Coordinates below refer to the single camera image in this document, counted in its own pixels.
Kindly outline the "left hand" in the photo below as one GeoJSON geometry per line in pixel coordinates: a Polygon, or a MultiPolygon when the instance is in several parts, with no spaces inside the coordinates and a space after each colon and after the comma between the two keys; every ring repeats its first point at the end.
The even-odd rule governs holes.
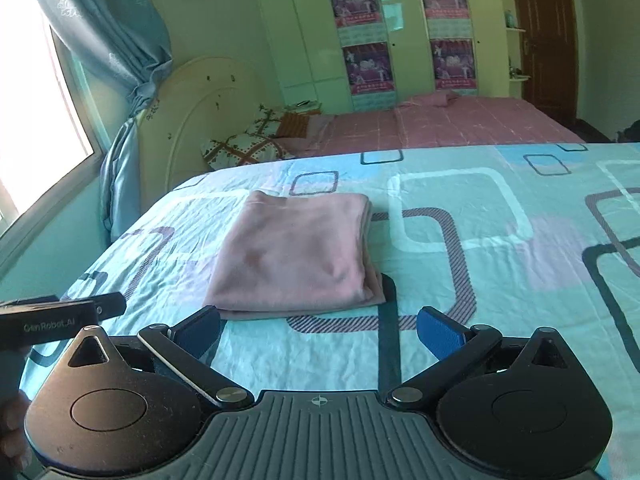
{"type": "Polygon", "coordinates": [[[1,407],[1,458],[15,472],[22,472],[32,461],[24,420],[30,400],[22,390],[1,407]]]}

